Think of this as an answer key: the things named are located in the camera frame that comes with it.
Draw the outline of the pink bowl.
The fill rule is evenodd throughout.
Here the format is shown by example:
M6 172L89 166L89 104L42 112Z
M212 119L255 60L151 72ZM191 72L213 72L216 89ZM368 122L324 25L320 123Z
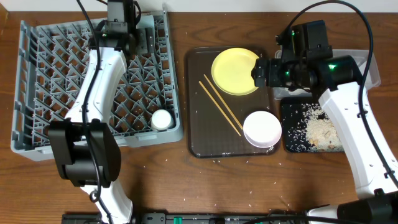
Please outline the pink bowl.
M267 148L279 142L282 126L272 113L255 111L244 120L243 134L252 146Z

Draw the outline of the white cup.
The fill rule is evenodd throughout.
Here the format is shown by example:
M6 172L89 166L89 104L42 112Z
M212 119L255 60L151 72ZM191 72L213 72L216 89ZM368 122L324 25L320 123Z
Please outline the white cup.
M167 110L157 110L153 113L150 126L153 130L164 131L174 126L175 122Z

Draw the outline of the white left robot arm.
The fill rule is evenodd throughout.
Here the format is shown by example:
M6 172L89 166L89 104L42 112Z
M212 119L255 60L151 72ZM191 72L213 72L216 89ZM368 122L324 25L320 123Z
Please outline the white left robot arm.
M137 53L137 1L107 1L108 16L88 22L89 64L73 106L61 121L51 121L48 136L62 179L89 196L100 223L135 223L133 202L118 179L121 151L109 128L114 96L127 61Z

